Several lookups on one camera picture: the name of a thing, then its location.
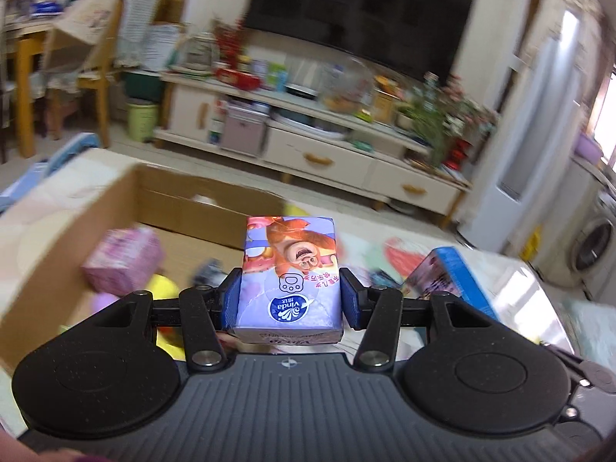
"metal screw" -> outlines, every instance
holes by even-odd
[[[368,367],[382,367],[389,363],[389,356],[381,351],[366,351],[359,356],[359,360]]]
[[[197,351],[192,355],[193,363],[202,367],[213,367],[223,360],[216,351]]]
[[[565,410],[565,416],[570,419],[577,417],[577,410],[574,407],[569,407]]]

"pink box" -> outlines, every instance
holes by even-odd
[[[82,268],[97,292],[124,296],[146,288],[163,259],[158,236],[149,227],[112,229]]]
[[[221,147],[229,151],[258,156],[263,149],[267,114],[241,106],[229,105]]]

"washing machine door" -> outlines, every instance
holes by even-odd
[[[593,220],[576,238],[572,249],[570,268],[575,273],[587,274],[601,265],[614,237],[614,225],[607,217]]]

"drawer handle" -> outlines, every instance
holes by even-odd
[[[315,154],[312,154],[311,152],[305,152],[304,159],[306,161],[309,161],[310,163],[314,163],[315,165],[322,165],[324,167],[328,167],[332,163],[334,163],[334,160],[332,159],[324,158],[321,156],[316,156]]]
[[[427,192],[424,188],[416,188],[410,184],[403,184],[402,189],[404,189],[408,194],[414,194],[415,196],[421,196]]]
[[[205,117],[208,115],[209,104],[202,102],[199,106],[199,113],[197,114],[196,124],[199,130],[205,129]]]

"drawer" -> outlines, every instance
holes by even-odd
[[[460,192],[444,182],[384,161],[377,161],[365,188],[438,214],[448,213]]]
[[[270,129],[263,159],[307,174],[362,188],[374,160],[342,147]]]
[[[169,131],[206,142],[217,98],[202,89],[175,85]]]

